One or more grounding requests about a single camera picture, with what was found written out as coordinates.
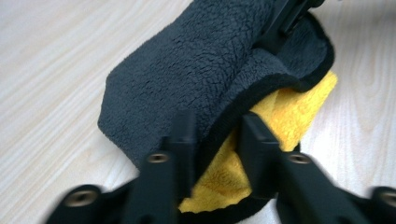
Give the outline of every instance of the light wood surface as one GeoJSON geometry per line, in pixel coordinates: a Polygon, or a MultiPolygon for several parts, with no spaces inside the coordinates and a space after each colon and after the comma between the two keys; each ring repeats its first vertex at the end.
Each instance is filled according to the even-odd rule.
{"type": "MultiPolygon", "coordinates": [[[[0,1],[0,223],[40,223],[77,185],[137,176],[96,125],[106,76],[189,3],[0,1]]],[[[396,1],[327,0],[315,14],[339,83],[303,150],[359,195],[396,187],[396,1]]],[[[274,222],[272,204],[243,221],[274,222]]]]}

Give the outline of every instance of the yellow cloth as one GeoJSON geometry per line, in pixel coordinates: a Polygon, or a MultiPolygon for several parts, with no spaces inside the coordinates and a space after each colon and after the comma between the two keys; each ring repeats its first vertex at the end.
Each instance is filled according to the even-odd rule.
{"type": "MultiPolygon", "coordinates": [[[[275,91],[250,110],[258,114],[278,139],[281,149],[293,150],[308,129],[314,116],[334,88],[337,77],[329,72],[311,91],[290,89],[275,91]]],[[[192,191],[179,207],[181,212],[213,211],[239,203],[250,192],[248,178],[235,153],[232,132],[192,191]]]]}

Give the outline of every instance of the round metal joint pin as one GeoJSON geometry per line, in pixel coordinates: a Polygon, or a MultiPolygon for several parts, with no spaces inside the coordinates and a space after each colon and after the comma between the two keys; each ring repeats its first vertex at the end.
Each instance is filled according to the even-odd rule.
{"type": "Polygon", "coordinates": [[[311,162],[311,160],[309,160],[309,158],[307,158],[306,156],[296,154],[289,155],[289,160],[299,164],[308,164],[309,162],[311,162]]]}
{"type": "Polygon", "coordinates": [[[64,201],[68,207],[81,207],[93,203],[98,194],[93,190],[82,190],[75,192],[64,201]]]}
{"type": "Polygon", "coordinates": [[[152,154],[148,157],[148,162],[151,163],[160,163],[160,162],[165,162],[168,161],[169,158],[165,154],[157,153],[157,154],[152,154]]]}
{"type": "Polygon", "coordinates": [[[396,207],[396,192],[385,191],[381,193],[381,199],[392,207],[396,207]]]}

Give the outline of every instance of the wooden table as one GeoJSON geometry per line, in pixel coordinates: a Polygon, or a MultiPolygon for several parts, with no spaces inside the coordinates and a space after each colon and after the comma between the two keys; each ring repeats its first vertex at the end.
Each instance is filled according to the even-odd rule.
{"type": "MultiPolygon", "coordinates": [[[[96,125],[106,76],[190,1],[0,2],[0,223],[40,223],[66,190],[137,175],[96,125]]],[[[359,195],[396,187],[396,1],[328,0],[315,14],[339,83],[304,152],[359,195]]],[[[273,210],[243,223],[274,223],[273,210]]]]}

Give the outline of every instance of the dark gray towel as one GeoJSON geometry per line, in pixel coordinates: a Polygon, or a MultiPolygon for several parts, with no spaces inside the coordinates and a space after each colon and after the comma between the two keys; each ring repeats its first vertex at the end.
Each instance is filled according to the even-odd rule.
{"type": "Polygon", "coordinates": [[[139,167],[177,111],[193,110],[201,175],[241,115],[277,89],[309,90],[332,65],[332,46],[310,15],[276,56],[252,49],[273,2],[191,3],[108,76],[99,128],[139,167]]]}

